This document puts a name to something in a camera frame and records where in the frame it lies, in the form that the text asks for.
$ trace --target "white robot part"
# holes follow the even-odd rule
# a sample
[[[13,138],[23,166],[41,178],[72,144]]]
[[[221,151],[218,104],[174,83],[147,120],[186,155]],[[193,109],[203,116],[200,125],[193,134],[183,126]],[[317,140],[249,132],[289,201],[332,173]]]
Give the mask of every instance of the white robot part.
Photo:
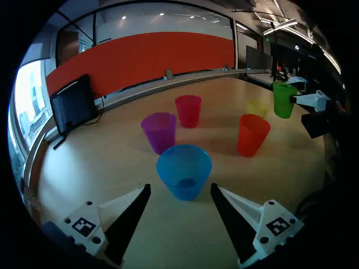
[[[275,200],[259,205],[222,187],[219,189],[231,206],[256,231],[253,240],[256,252],[243,263],[239,260],[240,268],[246,268],[272,254],[277,246],[284,245],[287,238],[293,237],[304,226],[303,222]]]
[[[144,187],[140,187],[101,205],[88,201],[56,225],[81,249],[113,267],[120,268],[123,262],[117,266],[105,255],[105,250],[109,245],[105,232],[143,189]]]
[[[296,98],[296,104],[304,104],[314,107],[316,112],[324,111],[327,100],[330,100],[329,97],[319,90],[316,91],[315,94],[296,95],[293,97]]]

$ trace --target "blue cup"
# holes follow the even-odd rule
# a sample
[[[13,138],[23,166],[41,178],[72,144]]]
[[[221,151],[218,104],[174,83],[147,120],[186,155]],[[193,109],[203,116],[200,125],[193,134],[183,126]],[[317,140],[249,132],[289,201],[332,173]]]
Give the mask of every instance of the blue cup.
[[[171,147],[157,161],[160,179],[182,201],[191,201],[200,194],[211,170],[210,156],[193,145]]]

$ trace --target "cable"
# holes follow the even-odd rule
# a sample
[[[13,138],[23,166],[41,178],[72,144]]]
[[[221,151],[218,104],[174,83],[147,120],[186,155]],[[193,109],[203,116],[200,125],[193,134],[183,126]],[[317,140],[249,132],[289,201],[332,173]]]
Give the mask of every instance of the cable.
[[[100,116],[98,117],[98,119],[97,119],[96,121],[94,121],[94,122],[90,122],[90,123],[86,123],[86,124],[83,124],[83,126],[86,126],[86,125],[91,125],[91,124],[95,124],[95,123],[97,123],[97,122],[101,119],[102,114],[104,113],[104,110],[105,110],[105,104],[104,104],[104,100],[103,100],[102,96],[100,96],[100,98],[101,98],[101,100],[102,100],[102,111],[101,111]]]

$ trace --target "green cup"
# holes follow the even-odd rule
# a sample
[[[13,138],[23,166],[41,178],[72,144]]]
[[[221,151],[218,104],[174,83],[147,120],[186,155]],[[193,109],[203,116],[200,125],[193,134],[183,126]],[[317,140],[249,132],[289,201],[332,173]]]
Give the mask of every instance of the green cup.
[[[294,104],[289,101],[291,95],[297,94],[297,88],[283,82],[273,82],[274,113],[288,119],[292,114]]]

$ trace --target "yellow cup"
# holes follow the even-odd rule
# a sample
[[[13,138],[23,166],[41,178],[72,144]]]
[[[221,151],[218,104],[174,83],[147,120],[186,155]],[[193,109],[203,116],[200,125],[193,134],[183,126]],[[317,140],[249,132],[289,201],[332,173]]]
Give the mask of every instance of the yellow cup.
[[[265,118],[268,111],[268,104],[258,99],[248,99],[247,101],[247,113]]]

